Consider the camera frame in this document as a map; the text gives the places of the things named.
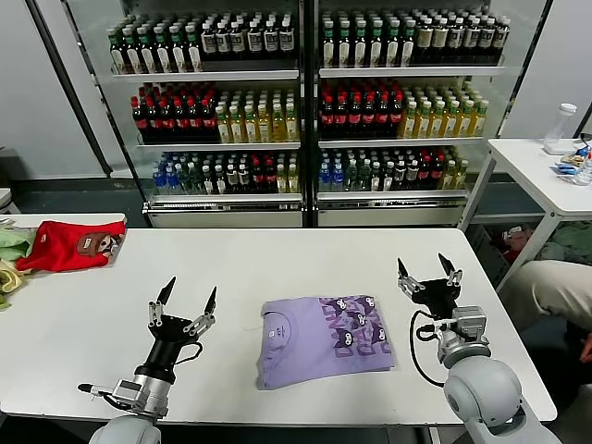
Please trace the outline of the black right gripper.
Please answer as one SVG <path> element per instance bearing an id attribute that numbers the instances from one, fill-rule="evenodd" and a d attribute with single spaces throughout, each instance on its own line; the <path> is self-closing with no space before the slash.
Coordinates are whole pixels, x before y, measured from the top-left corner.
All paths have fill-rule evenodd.
<path id="1" fill-rule="evenodd" d="M 442 253 L 438 254 L 438 259 L 447 278 L 419 282 L 408 273 L 399 258 L 398 287 L 414 303 L 425 306 L 435 319 L 452 319 L 452 311 L 457 307 L 456 300 L 461 293 L 463 271 Z"/>

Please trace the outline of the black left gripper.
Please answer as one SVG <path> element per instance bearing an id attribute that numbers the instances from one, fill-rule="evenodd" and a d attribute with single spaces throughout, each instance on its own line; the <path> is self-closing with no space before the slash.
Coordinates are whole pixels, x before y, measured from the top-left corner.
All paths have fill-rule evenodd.
<path id="1" fill-rule="evenodd" d="M 214 310 L 217 287 L 212 289 L 203 313 L 193 321 L 165 314 L 165 306 L 176 279 L 173 276 L 159 291 L 156 300 L 148 302 L 148 327 L 154 337 L 154 344 L 146 361 L 135 369 L 135 376 L 148 376 L 174 383 L 175 366 L 197 359 L 203 351 L 203 345 L 191 335 L 202 335 L 216 322 Z M 181 350 L 190 345 L 196 345 L 197 352 L 189 358 L 179 360 Z"/>

